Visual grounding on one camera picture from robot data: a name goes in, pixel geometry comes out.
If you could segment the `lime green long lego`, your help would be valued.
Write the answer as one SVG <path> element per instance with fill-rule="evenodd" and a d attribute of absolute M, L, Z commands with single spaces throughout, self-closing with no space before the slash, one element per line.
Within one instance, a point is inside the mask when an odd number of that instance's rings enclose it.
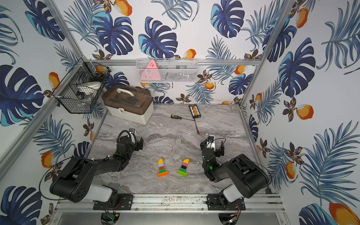
<path fill-rule="evenodd" d="M 187 172 L 186 172 L 185 170 L 183 170 L 183 169 L 177 170 L 177 174 L 180 174 L 180 175 L 182 175 L 182 176 L 184 176 L 184 177 L 187 177 L 187 176 L 188 176 Z"/>

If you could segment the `white box brown lid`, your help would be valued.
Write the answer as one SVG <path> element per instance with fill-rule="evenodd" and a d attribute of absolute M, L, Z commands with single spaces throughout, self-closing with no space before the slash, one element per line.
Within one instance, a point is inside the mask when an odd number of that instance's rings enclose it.
<path fill-rule="evenodd" d="M 154 112 L 149 90 L 123 84 L 112 85 L 103 95 L 112 116 L 145 125 Z"/>

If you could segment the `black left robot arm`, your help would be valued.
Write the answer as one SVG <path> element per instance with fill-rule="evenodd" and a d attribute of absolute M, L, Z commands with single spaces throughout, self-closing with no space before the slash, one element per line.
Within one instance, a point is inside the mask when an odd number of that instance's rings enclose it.
<path fill-rule="evenodd" d="M 97 196 L 92 183 L 94 176 L 123 171 L 129 164 L 132 154 L 143 149 L 143 138 L 137 139 L 136 130 L 130 128 L 119 133 L 116 139 L 116 151 L 102 159 L 70 157 L 69 162 L 51 183 L 49 191 L 60 201 L 69 200 L 78 203 L 89 196 L 96 201 Z"/>

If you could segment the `black board yellow connectors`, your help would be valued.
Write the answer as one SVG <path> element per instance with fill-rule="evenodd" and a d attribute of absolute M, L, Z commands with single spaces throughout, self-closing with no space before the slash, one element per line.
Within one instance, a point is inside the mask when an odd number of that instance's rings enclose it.
<path fill-rule="evenodd" d="M 201 118 L 201 113 L 197 107 L 197 104 L 190 104 L 188 106 L 193 119 Z"/>

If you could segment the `clear wall shelf tray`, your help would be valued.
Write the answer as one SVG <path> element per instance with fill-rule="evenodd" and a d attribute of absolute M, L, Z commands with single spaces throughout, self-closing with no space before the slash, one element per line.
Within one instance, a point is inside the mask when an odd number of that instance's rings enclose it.
<path fill-rule="evenodd" d="M 139 74 L 141 70 L 146 69 L 151 60 L 156 61 L 161 74 L 161 80 L 154 82 L 140 80 L 142 83 L 186 83 L 197 79 L 197 59 L 137 59 L 136 69 L 138 69 Z"/>

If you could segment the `black yellow screwdriver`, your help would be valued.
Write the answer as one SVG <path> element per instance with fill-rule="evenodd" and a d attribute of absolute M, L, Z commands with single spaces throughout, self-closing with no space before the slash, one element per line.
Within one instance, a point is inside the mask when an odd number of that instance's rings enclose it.
<path fill-rule="evenodd" d="M 171 118 L 172 118 L 172 119 L 176 119 L 176 120 L 194 121 L 194 119 L 188 119 L 188 118 L 184 118 L 184 117 L 181 117 L 181 116 L 178 116 L 178 115 L 174 115 L 174 114 L 171 115 Z"/>

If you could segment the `pink triangle card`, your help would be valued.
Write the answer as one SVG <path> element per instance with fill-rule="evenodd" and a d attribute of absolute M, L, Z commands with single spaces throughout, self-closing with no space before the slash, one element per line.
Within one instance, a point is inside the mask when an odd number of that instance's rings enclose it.
<path fill-rule="evenodd" d="M 144 82 L 154 82 L 161 80 L 161 74 L 155 60 L 151 60 L 146 69 L 140 71 L 140 79 Z"/>

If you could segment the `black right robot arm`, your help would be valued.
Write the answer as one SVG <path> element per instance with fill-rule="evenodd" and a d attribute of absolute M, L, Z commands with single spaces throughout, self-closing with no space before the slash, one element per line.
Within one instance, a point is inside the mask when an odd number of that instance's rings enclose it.
<path fill-rule="evenodd" d="M 225 152 L 224 143 L 222 141 L 220 147 L 216 148 L 213 136 L 200 143 L 205 176 L 214 183 L 225 179 L 232 182 L 219 194 L 207 196 L 205 203 L 209 211 L 244 209 L 244 199 L 251 198 L 270 183 L 267 173 L 244 154 L 223 164 L 218 163 L 217 157 L 223 156 Z"/>

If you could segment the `white object in basket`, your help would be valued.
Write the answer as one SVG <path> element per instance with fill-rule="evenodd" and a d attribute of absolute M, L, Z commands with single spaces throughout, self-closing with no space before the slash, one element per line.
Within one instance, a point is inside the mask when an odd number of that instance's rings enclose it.
<path fill-rule="evenodd" d="M 97 93 L 100 86 L 101 86 L 101 82 L 87 82 L 77 85 L 77 89 L 79 92 L 83 92 L 87 95 L 90 95 L 91 93 Z"/>

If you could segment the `orange lego plate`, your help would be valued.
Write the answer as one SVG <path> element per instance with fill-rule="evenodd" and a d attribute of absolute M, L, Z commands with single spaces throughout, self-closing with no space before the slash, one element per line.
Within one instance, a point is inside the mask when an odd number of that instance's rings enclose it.
<path fill-rule="evenodd" d="M 160 171 L 157 176 L 160 178 L 160 177 L 163 177 L 163 176 L 167 176 L 169 174 L 168 171 Z"/>

